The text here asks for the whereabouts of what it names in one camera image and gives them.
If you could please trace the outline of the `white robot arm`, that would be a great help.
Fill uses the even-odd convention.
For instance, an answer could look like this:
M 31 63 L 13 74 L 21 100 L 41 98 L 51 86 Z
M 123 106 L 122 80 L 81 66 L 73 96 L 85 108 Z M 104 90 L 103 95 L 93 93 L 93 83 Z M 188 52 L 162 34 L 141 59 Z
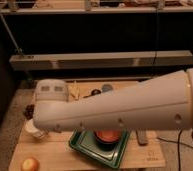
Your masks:
M 193 129 L 193 68 L 72 102 L 63 81 L 41 80 L 33 119 L 50 132 Z

